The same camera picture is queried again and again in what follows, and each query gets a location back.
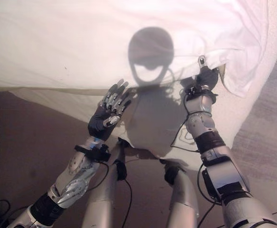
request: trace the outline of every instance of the robotic arm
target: robotic arm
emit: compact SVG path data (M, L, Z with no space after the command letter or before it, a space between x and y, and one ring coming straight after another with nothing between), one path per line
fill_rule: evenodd
M104 142L131 103L127 100L129 90L123 93L127 85L121 80L108 90L88 123L90 137L83 145L75 146L76 153L47 193L8 228L50 228L66 208L84 195L100 163L109 160L108 146Z
M211 198L222 204L227 228L277 228L271 213L250 194L248 179L240 171L230 148L215 129L211 106L217 70L210 70L205 57L198 59L201 72L194 86L186 89L186 127L193 136L206 169L202 172Z

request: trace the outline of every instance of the white fabric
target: white fabric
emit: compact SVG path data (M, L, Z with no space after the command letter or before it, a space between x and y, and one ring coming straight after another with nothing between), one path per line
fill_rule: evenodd
M121 77L137 86L127 50L145 27L170 34L173 72L197 74L205 55L211 68L226 63L226 87L244 96L266 44L267 1L0 0L0 87L103 89Z
M277 1L268 1L268 20L268 42L264 57L257 68L256 78L246 98L243 99L230 94L221 83L214 89L214 92L218 93L219 97L217 103L213 106L213 118L220 135L228 146L232 146L233 138L248 115L276 62ZM64 50L60 49L54 42L48 44L48 47L53 50L53 52L56 50L62 54L66 54ZM3 83L2 86L3 85L10 86L9 89L12 89L12 86L16 86L15 84L10 85L7 83ZM125 113L125 122L122 122L116 130L114 130L113 134L115 136L122 135L122 137L129 139L130 142L137 147L150 149L157 157L178 160L190 169L197 169L201 163L198 154L175 148L171 150L167 147L167 144L170 144L173 140L173 136L185 116L184 108L179 106L177 108L177 105L180 103L180 101L177 101L179 98L178 91L180 85L174 83L172 86L174 91L172 93L168 91L164 93L164 96L162 96L163 93L160 89L149 89L144 91L139 96L139 99L135 99L134 104L129 107L129 110ZM103 95L105 90L85 89L73 91L64 90L64 92L59 92L47 89L23 88L13 90L12 92L23 99L51 107L86 122L94 113L96 104L101 98L101 96L92 95Z

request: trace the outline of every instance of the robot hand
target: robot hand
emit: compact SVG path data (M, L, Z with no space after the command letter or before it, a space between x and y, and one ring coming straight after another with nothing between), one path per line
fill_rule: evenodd
M130 100L127 100L130 95L129 89L123 93L128 82L123 84L123 81L122 79L114 84L99 103L96 112L88 123L90 136L106 141L121 119L125 109L131 103Z

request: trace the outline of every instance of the gray carpet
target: gray carpet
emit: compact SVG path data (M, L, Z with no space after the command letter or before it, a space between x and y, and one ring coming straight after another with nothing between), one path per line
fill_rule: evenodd
M277 182L277 62L235 138L233 151L248 176Z

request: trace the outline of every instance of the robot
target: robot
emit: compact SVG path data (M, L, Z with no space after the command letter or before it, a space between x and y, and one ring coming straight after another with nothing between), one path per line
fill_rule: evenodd
M209 69L204 56L198 58L198 63L200 74L193 85L185 88L183 102L187 111L186 128L206 167L202 175L211 202L222 205L227 228L277 228L272 214L250 194L247 177L215 129L211 110L216 95L212 89L218 81L218 70ZM92 191L82 227L112 227L115 183L126 178L125 150L130 144L119 138L108 153L104 143L131 103L131 90L124 92L127 85L121 80L108 90L88 123L90 137L84 144L75 146L73 158L55 183L8 228L52 227L63 211L88 190L100 164L107 166L107 173L97 186L89 189ZM180 164L161 162L165 165L165 180L173 188L166 227L196 228L199 212L191 181Z

